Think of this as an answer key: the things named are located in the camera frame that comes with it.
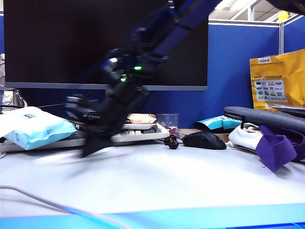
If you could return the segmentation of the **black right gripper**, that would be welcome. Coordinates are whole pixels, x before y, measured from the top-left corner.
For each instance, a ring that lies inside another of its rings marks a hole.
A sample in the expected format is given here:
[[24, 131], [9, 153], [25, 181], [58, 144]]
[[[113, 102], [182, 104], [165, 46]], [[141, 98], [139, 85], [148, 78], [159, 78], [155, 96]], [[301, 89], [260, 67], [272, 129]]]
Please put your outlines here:
[[121, 131], [127, 115], [145, 93], [141, 85], [117, 85], [100, 104], [80, 95], [66, 98], [70, 119], [84, 125], [86, 139], [81, 158], [113, 145], [109, 138]]

